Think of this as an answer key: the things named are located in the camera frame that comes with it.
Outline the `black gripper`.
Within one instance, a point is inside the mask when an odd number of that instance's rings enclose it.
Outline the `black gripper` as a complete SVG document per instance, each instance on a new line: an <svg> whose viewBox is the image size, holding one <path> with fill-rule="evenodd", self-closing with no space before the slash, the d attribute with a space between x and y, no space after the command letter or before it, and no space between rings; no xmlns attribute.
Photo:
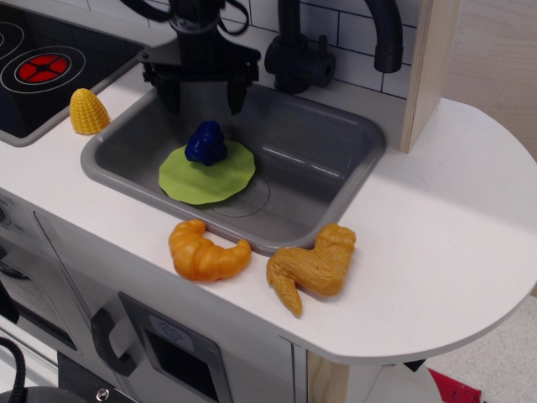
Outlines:
<svg viewBox="0 0 537 403"><path fill-rule="evenodd" d="M139 53L144 79L156 83L157 93L169 113L180 113L183 81L228 81L231 114L242 111L248 86L259 79L260 52L224 38L219 31L178 34L166 44Z"/></svg>

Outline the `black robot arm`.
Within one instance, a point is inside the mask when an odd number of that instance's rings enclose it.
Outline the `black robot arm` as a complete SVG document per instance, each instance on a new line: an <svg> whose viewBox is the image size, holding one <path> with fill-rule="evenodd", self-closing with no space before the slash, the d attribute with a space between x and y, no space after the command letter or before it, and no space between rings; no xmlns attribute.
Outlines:
<svg viewBox="0 0 537 403"><path fill-rule="evenodd" d="M247 89L258 80L261 54L235 44L221 31L226 1L170 1L166 11L145 1L123 3L154 22L167 22L176 38L138 54L143 78L151 83L171 113L180 111L180 84L187 81L224 81L232 114L242 111Z"/></svg>

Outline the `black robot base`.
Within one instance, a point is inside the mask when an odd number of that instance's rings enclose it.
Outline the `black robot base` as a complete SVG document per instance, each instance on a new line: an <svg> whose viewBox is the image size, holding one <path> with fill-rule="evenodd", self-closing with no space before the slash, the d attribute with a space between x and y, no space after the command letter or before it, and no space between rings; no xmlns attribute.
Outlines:
<svg viewBox="0 0 537 403"><path fill-rule="evenodd" d="M133 402L113 385L62 353L57 353L57 386L26 386L25 380L31 372L22 353L15 355L14 365L14 382L10 390L1 393L2 403Z"/></svg>

